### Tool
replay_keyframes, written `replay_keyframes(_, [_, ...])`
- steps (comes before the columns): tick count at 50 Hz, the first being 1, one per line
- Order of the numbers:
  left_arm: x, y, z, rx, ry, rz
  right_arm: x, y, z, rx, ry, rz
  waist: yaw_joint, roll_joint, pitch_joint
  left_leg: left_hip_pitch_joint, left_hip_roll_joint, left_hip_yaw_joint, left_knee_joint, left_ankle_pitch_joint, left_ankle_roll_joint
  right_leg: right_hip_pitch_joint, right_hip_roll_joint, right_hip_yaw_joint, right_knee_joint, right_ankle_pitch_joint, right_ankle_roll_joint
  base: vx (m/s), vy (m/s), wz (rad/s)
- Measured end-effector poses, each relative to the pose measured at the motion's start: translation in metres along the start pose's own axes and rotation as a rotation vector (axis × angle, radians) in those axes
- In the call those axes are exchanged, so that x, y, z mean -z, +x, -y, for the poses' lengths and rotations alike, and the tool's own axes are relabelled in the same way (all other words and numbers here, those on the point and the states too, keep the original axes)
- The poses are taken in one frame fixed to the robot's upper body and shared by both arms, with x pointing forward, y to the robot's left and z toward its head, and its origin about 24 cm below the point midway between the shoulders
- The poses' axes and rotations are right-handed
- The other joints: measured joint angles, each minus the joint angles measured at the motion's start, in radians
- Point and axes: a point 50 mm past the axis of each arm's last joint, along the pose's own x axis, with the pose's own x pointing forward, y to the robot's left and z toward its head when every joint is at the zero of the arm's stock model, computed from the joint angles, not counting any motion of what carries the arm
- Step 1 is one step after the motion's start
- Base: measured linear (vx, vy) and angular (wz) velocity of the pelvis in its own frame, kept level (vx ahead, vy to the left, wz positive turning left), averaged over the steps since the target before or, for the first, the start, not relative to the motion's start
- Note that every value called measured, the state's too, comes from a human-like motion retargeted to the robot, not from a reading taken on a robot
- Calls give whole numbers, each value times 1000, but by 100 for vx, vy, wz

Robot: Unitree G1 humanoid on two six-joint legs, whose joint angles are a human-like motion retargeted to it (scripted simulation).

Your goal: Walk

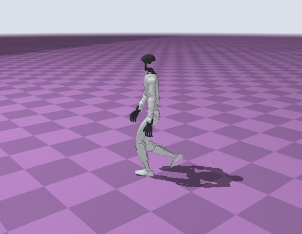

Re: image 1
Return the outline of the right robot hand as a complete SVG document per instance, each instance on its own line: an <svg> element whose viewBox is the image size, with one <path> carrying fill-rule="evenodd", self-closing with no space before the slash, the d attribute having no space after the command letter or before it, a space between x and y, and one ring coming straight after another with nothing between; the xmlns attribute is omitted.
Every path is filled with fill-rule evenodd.
<svg viewBox="0 0 302 234"><path fill-rule="evenodd" d="M130 121L134 122L134 120L135 120L135 122L136 122L136 118L140 112L140 110L138 110L138 108L139 108L139 105L136 107L136 110L130 114Z"/></svg>

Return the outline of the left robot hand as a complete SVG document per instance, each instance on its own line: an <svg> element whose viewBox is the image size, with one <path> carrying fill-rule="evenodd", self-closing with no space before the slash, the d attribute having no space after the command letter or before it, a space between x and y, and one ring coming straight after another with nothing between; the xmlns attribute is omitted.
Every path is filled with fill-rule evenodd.
<svg viewBox="0 0 302 234"><path fill-rule="evenodd" d="M143 129L143 132L145 131L145 136L147 137L153 137L152 136L152 125L153 124L153 119L151 120L151 123L147 123L145 128Z"/></svg>

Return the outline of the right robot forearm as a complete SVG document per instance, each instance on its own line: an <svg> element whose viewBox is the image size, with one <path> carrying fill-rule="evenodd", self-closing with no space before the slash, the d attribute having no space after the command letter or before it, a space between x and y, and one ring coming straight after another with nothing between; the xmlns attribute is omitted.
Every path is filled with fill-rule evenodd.
<svg viewBox="0 0 302 234"><path fill-rule="evenodd" d="M141 111L143 109L143 107L145 106L146 102L147 102L147 97L145 94L143 94L143 98L141 99L141 101L138 104L139 105L138 110Z"/></svg>

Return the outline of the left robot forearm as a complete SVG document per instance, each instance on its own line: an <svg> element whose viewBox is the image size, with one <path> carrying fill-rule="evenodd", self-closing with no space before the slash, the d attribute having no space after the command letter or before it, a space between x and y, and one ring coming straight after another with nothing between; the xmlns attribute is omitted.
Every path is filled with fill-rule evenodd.
<svg viewBox="0 0 302 234"><path fill-rule="evenodd" d="M148 99L148 119L147 119L147 123L151 123L151 120L154 118L154 110L155 110L155 106L154 106L154 102L152 98Z"/></svg>

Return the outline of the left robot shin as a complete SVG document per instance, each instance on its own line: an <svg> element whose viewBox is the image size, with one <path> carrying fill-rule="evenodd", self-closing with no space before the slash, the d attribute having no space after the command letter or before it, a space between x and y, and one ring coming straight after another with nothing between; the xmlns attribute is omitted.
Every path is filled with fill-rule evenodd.
<svg viewBox="0 0 302 234"><path fill-rule="evenodd" d="M148 157L148 152L147 152L147 149L145 148L145 145L142 143L139 143L137 145L137 147L135 145L135 149L136 149L138 157L139 157L140 161L142 162L145 170L150 172L150 167L149 167L149 163L148 163L149 157Z"/></svg>

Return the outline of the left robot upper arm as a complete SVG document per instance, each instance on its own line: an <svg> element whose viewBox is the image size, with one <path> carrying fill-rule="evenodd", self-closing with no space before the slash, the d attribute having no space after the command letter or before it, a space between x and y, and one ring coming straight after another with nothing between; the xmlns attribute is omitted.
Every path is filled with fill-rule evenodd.
<svg viewBox="0 0 302 234"><path fill-rule="evenodd" d="M148 84L148 88L149 88L149 94L151 96L150 98L153 99L153 102L155 104L156 103L156 91L155 91L156 81L155 81L155 78L153 76L148 77L147 84Z"/></svg>

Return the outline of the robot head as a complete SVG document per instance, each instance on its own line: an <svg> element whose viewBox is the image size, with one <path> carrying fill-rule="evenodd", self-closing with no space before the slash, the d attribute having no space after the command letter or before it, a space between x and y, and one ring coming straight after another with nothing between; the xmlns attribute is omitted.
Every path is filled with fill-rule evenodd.
<svg viewBox="0 0 302 234"><path fill-rule="evenodd" d="M153 70L153 68L148 68L147 63L151 64L152 61L155 61L155 57L153 55L144 55L141 60L145 63L145 71L151 72L151 74L156 74L156 72ZM147 73L148 75L149 73Z"/></svg>

